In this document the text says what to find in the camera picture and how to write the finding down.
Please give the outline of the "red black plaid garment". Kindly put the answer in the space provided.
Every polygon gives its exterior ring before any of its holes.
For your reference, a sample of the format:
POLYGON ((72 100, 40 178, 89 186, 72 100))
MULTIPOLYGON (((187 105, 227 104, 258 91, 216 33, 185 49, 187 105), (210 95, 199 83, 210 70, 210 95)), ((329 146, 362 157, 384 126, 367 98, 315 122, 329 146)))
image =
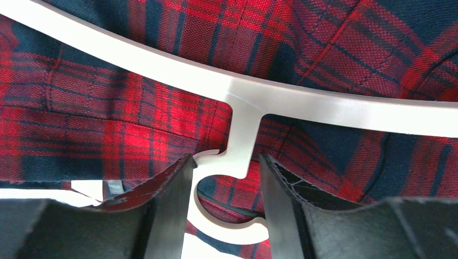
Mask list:
MULTIPOLYGON (((457 1, 51 1, 91 24, 194 62, 325 91, 457 101, 457 1)), ((185 153, 227 147, 232 111, 1 16, 1 187, 125 190, 185 153)), ((197 194, 226 222, 263 216, 260 153, 357 203, 457 197, 457 139, 268 115, 245 179, 197 194)))

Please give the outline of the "wooden hanger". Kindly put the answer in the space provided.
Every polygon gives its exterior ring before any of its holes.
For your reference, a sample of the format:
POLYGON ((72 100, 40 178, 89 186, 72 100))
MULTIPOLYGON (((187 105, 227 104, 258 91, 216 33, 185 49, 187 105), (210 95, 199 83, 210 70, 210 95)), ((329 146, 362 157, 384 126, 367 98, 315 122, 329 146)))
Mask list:
POLYGON ((152 80, 230 105, 226 151, 196 154, 188 220, 206 235, 247 245, 267 240, 262 218, 231 224, 211 216, 196 192, 201 179, 247 176, 260 121, 267 114, 393 133, 457 137, 457 103, 368 97, 315 90, 193 62, 97 27, 43 1, 1 1, 1 14, 96 58, 152 80))

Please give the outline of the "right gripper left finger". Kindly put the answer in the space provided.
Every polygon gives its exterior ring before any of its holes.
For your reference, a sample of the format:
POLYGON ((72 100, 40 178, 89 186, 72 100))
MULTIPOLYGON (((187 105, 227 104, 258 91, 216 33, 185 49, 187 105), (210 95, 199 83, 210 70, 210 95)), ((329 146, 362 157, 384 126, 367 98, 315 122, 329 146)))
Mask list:
POLYGON ((1 200, 1 258, 180 258, 192 155, 98 206, 1 200))

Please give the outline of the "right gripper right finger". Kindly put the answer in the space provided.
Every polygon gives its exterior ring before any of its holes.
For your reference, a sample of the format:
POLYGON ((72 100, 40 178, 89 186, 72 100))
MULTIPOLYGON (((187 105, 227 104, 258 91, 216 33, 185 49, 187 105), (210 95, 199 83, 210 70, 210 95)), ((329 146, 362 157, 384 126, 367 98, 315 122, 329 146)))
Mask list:
POLYGON ((389 197, 361 205, 259 157, 273 258, 457 258, 457 199, 389 197))

